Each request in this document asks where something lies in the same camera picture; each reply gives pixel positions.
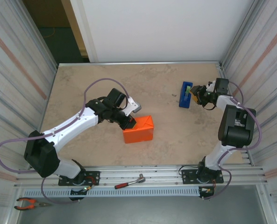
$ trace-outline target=marble surface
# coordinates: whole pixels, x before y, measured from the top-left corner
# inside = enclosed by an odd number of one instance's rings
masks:
[[[141,104],[134,117],[152,116],[154,139],[125,144],[120,127],[104,121],[65,145],[61,157],[84,166],[197,164],[218,142],[220,109],[206,111],[194,101],[189,109],[178,106],[183,81],[203,85],[218,77],[214,64],[200,63],[59,66],[42,131],[77,113],[86,87],[103,77],[122,82]],[[111,81],[95,84],[87,93],[87,101],[107,96],[112,88],[122,91]],[[227,162],[241,163],[240,152]]]

